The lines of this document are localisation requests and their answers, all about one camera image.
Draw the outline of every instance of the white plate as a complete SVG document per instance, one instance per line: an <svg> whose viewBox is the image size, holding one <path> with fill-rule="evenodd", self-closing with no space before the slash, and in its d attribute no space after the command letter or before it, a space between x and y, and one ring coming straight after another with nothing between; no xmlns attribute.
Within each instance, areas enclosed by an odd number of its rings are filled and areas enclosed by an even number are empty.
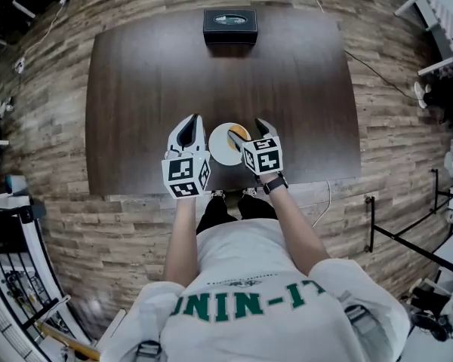
<svg viewBox="0 0 453 362"><path fill-rule="evenodd" d="M242 162L242 153L228 143L228 130L235 125L244 129L248 139L251 139L250 133L242 125L227 122L214 129L208 141L211 156L222 165L234 166Z"/></svg>

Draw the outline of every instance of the dark wooden table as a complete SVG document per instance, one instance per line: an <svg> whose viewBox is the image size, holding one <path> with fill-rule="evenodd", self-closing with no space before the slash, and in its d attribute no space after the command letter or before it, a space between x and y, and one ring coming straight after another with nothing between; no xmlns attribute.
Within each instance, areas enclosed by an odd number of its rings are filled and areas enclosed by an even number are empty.
<svg viewBox="0 0 453 362"><path fill-rule="evenodd" d="M327 14L256 7L257 44L207 47L203 10L139 20L99 34L89 72L86 147L92 194L166 193L169 133L198 112L207 141L236 122L259 137L273 124L290 183L360 175L356 104L341 34ZM211 159L209 189L254 184L243 164Z"/></svg>

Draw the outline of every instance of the orange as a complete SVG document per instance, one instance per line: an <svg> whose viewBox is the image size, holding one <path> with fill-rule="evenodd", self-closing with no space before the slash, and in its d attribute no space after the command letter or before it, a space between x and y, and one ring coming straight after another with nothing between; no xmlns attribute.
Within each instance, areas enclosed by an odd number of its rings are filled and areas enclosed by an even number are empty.
<svg viewBox="0 0 453 362"><path fill-rule="evenodd" d="M245 130L239 124L234 124L229 130L235 131L235 133L237 133L238 135L242 136L242 138L244 140L250 140L248 138L248 135L247 135L247 130ZM230 148L232 148L233 150L236 150L235 145L233 144L232 140L230 138L228 138L228 137L227 137L227 139L228 139L228 145L230 145Z"/></svg>

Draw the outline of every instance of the green lettering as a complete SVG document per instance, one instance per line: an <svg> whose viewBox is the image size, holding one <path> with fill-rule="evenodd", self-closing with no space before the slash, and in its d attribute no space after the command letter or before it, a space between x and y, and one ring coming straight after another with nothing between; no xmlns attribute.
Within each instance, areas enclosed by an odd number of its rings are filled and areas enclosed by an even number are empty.
<svg viewBox="0 0 453 362"><path fill-rule="evenodd" d="M247 316L247 308L252 315L263 314L260 308L260 294L258 293L234 293L235 296L235 319Z"/></svg>
<svg viewBox="0 0 453 362"><path fill-rule="evenodd" d="M197 295L188 296L186 308L183 311L185 315L194 316L194 311L199 319L209 322L210 316L208 315L208 300L210 299L209 293L202 293L199 297Z"/></svg>
<svg viewBox="0 0 453 362"><path fill-rule="evenodd" d="M183 297L180 297L178 299L176 307L174 308L174 311L171 313L171 316L176 315L178 312L180 312L181 303L183 303Z"/></svg>
<svg viewBox="0 0 453 362"><path fill-rule="evenodd" d="M283 302L284 302L284 298L282 298L282 297L267 300L268 305L278 305L279 303L283 303Z"/></svg>
<svg viewBox="0 0 453 362"><path fill-rule="evenodd" d="M308 284L313 284L314 286L317 287L317 293L318 293L319 295L320 295L321 293L324 293L324 292L325 292L325 290L324 290L322 287L320 287L315 281L302 281L302 284L303 284L304 286L306 286L306 285L308 285Z"/></svg>
<svg viewBox="0 0 453 362"><path fill-rule="evenodd" d="M297 308L305 304L305 300L300 296L297 283L289 284L286 288L292 298L292 308Z"/></svg>
<svg viewBox="0 0 453 362"><path fill-rule="evenodd" d="M215 322L227 322L228 313L227 313L227 293L217 293L214 298L217 300L217 316L215 317Z"/></svg>

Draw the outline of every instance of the shoe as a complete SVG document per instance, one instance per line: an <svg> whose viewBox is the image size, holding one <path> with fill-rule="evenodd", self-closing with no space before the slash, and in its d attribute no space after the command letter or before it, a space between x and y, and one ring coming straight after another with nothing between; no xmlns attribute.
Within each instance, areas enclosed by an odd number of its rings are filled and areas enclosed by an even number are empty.
<svg viewBox="0 0 453 362"><path fill-rule="evenodd" d="M214 190L211 192L211 198L213 198L213 197L222 197L222 199L225 199L225 191Z"/></svg>
<svg viewBox="0 0 453 362"><path fill-rule="evenodd" d="M428 105L423 100L426 91L421 88L421 85L418 82L414 83L414 93L416 94L416 97L418 99L418 105L420 105L422 109L427 108Z"/></svg>
<svg viewBox="0 0 453 362"><path fill-rule="evenodd" d="M243 195L255 197L257 196L257 190L256 188L246 188L242 190Z"/></svg>
<svg viewBox="0 0 453 362"><path fill-rule="evenodd" d="M413 294L413 291L416 287L419 287L420 285L422 285L423 283L423 279L419 278L417 279L412 286L409 287L409 294L412 295Z"/></svg>

